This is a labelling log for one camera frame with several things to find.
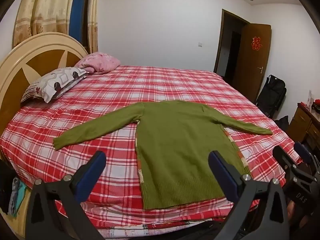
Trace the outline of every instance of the bed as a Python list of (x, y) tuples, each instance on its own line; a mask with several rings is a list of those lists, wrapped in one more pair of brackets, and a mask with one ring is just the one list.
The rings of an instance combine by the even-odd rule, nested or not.
[[(52, 103), (35, 100), (20, 108), (23, 92), (35, 78), (57, 67), (72, 66), (86, 55), (85, 49), (66, 35), (43, 33), (34, 37), (11, 52), (0, 67), (0, 76), (5, 77), (0, 81), (0, 115), (4, 116), (0, 120), (0, 149), (29, 187), (37, 178), (51, 182), (74, 174), (96, 150), (104, 151), (106, 168), (81, 206), (105, 238), (154, 235), (189, 227), (226, 216), (232, 204), (215, 199), (144, 210), (134, 148), (136, 124), (90, 142), (54, 150), (53, 138), (102, 114), (139, 101), (178, 99), (204, 103), (273, 131), (272, 136), (262, 136), (226, 128), (255, 179), (270, 181), (276, 177), (284, 184), (284, 172), (272, 157), (276, 145), (298, 159), (293, 141), (212, 72), (120, 66), (110, 73), (87, 77)], [(60, 203), (57, 207), (65, 214)]]

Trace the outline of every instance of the bedspread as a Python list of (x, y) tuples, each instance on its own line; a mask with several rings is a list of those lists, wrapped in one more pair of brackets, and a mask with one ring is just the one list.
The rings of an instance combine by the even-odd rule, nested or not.
[[(36, 178), (52, 182), (74, 174), (97, 150), (105, 152), (106, 168), (88, 201), (81, 204), (97, 228), (226, 216), (232, 204), (225, 198), (163, 210), (142, 208), (136, 124), (59, 151), (53, 148), (53, 138), (63, 131), (103, 114), (139, 101), (177, 99), (204, 103), (235, 119), (271, 129), (273, 135), (266, 137), (226, 128), (255, 179), (277, 177), (284, 184), (284, 172), (272, 157), (272, 149), (280, 145), (296, 160), (293, 141), (220, 76), (206, 71), (120, 66), (104, 75), (88, 76), (52, 103), (33, 101), (22, 107), (1, 136), (1, 150), (30, 187)], [(59, 203), (58, 208), (64, 213)]]

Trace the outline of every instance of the curtain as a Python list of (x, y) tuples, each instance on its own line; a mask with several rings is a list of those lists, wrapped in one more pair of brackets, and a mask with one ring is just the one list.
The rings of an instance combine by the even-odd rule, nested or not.
[(21, 0), (13, 47), (42, 32), (69, 33), (73, 0)]
[(98, 0), (89, 0), (88, 5), (88, 45), (90, 53), (98, 51), (98, 23), (97, 23)]

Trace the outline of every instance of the sweater sleeve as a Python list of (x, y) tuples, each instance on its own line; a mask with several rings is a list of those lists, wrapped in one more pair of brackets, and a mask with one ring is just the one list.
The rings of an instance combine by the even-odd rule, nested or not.
[(210, 115), (214, 122), (221, 123), (225, 126), (229, 126), (251, 134), (272, 135), (272, 131), (270, 129), (259, 127), (253, 123), (236, 120), (207, 105), (204, 105), (204, 111)]
[(54, 148), (90, 141), (138, 120), (144, 111), (142, 102), (118, 109), (65, 131), (53, 139)]

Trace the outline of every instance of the folded black chair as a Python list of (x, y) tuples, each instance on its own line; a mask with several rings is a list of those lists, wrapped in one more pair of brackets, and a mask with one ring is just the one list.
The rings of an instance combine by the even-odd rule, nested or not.
[(283, 80), (270, 75), (258, 96), (255, 105), (269, 118), (279, 110), (287, 92)]

